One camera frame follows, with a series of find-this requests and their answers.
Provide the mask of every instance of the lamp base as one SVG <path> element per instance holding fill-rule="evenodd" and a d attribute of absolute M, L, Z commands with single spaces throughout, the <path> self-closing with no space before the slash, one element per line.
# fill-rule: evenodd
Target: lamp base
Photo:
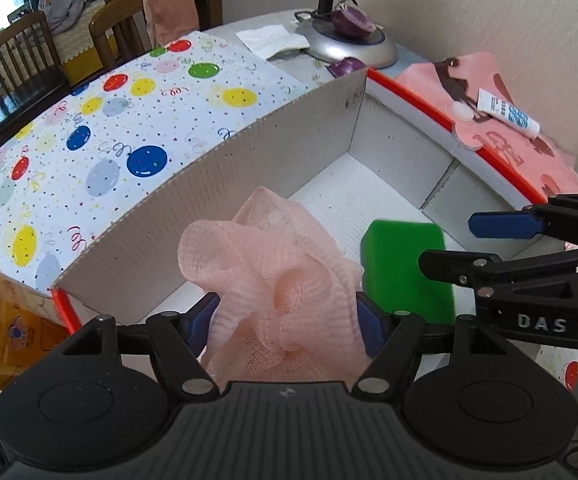
<path fill-rule="evenodd" d="M 310 47 L 305 50 L 307 54 L 329 63 L 355 57 L 367 66 L 386 68 L 398 60 L 395 41 L 380 28 L 368 38 L 351 40 L 339 35 L 332 22 L 309 19 L 298 25 L 296 33 L 302 34 L 309 41 Z"/>

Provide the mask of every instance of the toothpaste tube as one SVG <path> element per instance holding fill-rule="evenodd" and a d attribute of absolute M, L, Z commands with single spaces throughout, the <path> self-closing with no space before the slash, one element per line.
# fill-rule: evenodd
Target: toothpaste tube
<path fill-rule="evenodd" d="M 528 139 L 535 139 L 540 133 L 540 124 L 531 117 L 482 88 L 478 91 L 478 111 L 508 124 Z"/>

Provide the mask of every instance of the red balloon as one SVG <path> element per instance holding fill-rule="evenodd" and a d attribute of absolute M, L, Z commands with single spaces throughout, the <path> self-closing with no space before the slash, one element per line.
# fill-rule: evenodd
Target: red balloon
<path fill-rule="evenodd" d="M 124 85 L 129 80 L 129 76 L 127 74 L 116 74 L 112 75 L 109 79 L 104 82 L 104 86 L 102 89 L 105 92 L 113 92 L 117 90 L 122 85 Z"/>
<path fill-rule="evenodd" d="M 578 382 L 578 363 L 576 361 L 572 361 L 567 365 L 565 369 L 565 386 L 569 391 L 574 389 L 576 383 Z"/>
<path fill-rule="evenodd" d="M 22 156 L 20 160 L 16 162 L 16 165 L 13 167 L 13 171 L 11 172 L 11 180 L 19 180 L 22 176 L 26 173 L 26 170 L 29 168 L 29 157 Z"/>
<path fill-rule="evenodd" d="M 178 40 L 174 41 L 169 45 L 170 52 L 184 52 L 191 48 L 191 41 L 189 40 Z"/>

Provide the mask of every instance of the white logo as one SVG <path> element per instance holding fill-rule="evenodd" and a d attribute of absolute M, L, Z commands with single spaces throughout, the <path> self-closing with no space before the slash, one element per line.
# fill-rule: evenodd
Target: white logo
<path fill-rule="evenodd" d="M 545 332 L 562 333 L 567 330 L 567 320 L 556 319 L 554 321 L 554 326 L 550 327 L 544 317 L 539 317 L 536 323 L 533 323 L 529 316 L 518 314 L 518 326 L 520 328 L 533 328 L 534 330 L 543 330 Z"/>
<path fill-rule="evenodd" d="M 285 399 L 288 399 L 289 397 L 293 397 L 296 394 L 296 390 L 293 388 L 283 388 L 282 390 L 278 390 L 278 393 Z"/>

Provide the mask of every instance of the chair backrest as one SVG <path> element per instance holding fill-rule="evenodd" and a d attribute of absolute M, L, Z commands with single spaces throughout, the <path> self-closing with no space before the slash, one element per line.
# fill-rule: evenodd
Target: chair backrest
<path fill-rule="evenodd" d="M 10 96 L 22 83 L 53 65 L 62 63 L 43 12 L 25 14 L 0 30 L 0 106 L 3 94 Z"/>
<path fill-rule="evenodd" d="M 199 7 L 200 30 L 223 24 L 223 0 L 206 0 L 206 2 L 207 9 L 203 12 L 202 5 L 198 5 L 196 0 L 196 6 Z M 133 21 L 133 15 L 139 12 L 144 13 L 143 0 L 111 0 L 98 10 L 89 23 L 89 33 L 105 70 L 113 70 L 118 64 L 145 54 L 138 28 Z M 114 31 L 118 59 L 115 59 L 106 37 L 109 29 Z"/>
<path fill-rule="evenodd" d="M 96 12 L 89 23 L 91 39 L 105 70 L 113 70 L 117 66 L 106 38 L 109 29 L 114 31 L 118 61 L 121 64 L 145 53 L 138 27 L 133 21 L 133 15 L 138 12 L 144 12 L 142 0 L 111 0 Z"/>

